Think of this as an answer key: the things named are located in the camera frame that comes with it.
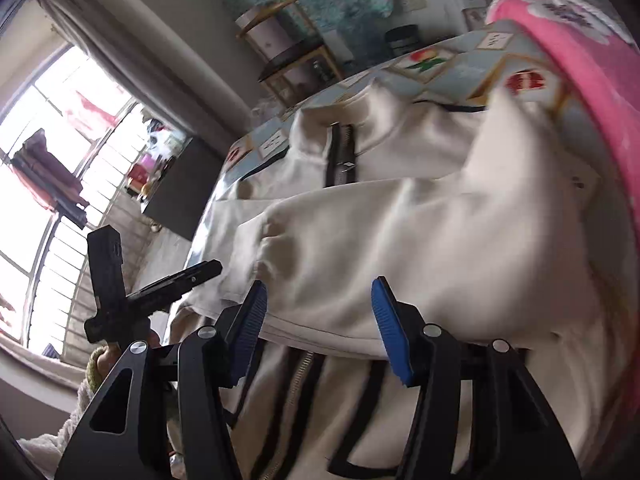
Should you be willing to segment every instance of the gray curtain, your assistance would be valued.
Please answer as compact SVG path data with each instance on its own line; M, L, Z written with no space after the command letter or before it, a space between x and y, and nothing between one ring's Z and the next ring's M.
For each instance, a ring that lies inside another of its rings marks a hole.
M203 139L224 159L238 139L184 81L97 0L37 0L67 40L84 50L167 125Z

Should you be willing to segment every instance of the metal zipper teeth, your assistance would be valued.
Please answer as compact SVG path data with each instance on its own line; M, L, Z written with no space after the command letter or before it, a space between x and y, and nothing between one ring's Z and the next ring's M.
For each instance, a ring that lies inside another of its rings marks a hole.
M300 364L298 365L298 369L293 376L291 386L289 387L289 391L287 392L287 400L284 404L282 413L282 422L280 423L281 431L280 438L278 439L278 447L276 448L276 452L271 459L271 463L269 464L266 473L260 477L260 480L269 480L278 472L280 466L282 466L282 461L284 460L285 454L287 452L287 447L289 446L291 431L293 430L293 422L296 418L296 407L298 405L298 397L300 396L300 388L306 378L306 374L309 371L313 357L313 352L305 352L305 354L302 356Z

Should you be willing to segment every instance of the wooden chair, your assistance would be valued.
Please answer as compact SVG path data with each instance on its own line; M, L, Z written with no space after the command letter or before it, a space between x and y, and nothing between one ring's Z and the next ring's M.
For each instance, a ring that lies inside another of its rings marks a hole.
M260 25L262 22L268 20L291 4L296 7L296 11L300 15L300 18L302 18L302 20L305 22L305 25L309 27L309 29L311 29L312 35L289 47L287 50L278 54L273 59L267 60L264 53L255 43L255 41L253 41L251 37L247 35L247 33L252 28ZM292 68L295 68L305 61L308 61L309 59L318 56L323 57L327 65L338 78L338 81L344 79L344 76L340 68L338 67L338 63L336 62L334 55L324 43L324 40L320 35L320 31L314 25L314 22L311 21L309 16L306 15L306 12L298 4L298 0L283 0L281 2L269 4L267 7L261 9L257 16L249 23L247 23L240 32L238 32L238 38L246 38L248 43L251 44L251 46L265 58L267 64L265 65L264 70L262 70L262 72L258 76L258 81L267 90L269 90L269 92L271 92L285 107L289 107L290 104L288 104L286 102L286 99L280 94L280 92L278 92L278 89L274 86L274 82L276 80L280 80L282 84L289 89L293 97L297 98L298 92L289 82L289 80L284 77L284 74Z

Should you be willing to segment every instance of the silver screw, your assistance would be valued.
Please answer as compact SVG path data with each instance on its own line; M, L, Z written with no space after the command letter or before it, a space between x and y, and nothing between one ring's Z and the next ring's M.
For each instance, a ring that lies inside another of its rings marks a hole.
M427 337L440 337L440 335L442 334L442 329L437 325L429 323L428 325L424 326L424 328L422 329L422 333Z
M503 339L496 339L492 343L492 346L494 347L494 350L496 352L500 352L501 354L506 354L510 348L509 343L507 343Z
M198 337L200 339L211 339L217 333L218 331L212 326L203 326L200 330L198 330Z
M146 350L146 343L144 341L136 341L135 343L131 343L129 347L132 354L142 354Z

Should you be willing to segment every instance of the chair seat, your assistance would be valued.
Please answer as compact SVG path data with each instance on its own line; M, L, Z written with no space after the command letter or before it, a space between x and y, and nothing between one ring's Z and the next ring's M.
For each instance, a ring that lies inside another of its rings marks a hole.
M260 83L265 81L279 70L286 68L290 64L299 60L301 57L306 56L306 54L313 52L315 49L320 48L323 45L324 41L319 36L313 36L311 38L305 38L304 40L299 41L295 45L290 46L284 52L278 54L270 62L268 62L262 72L260 72L258 81Z

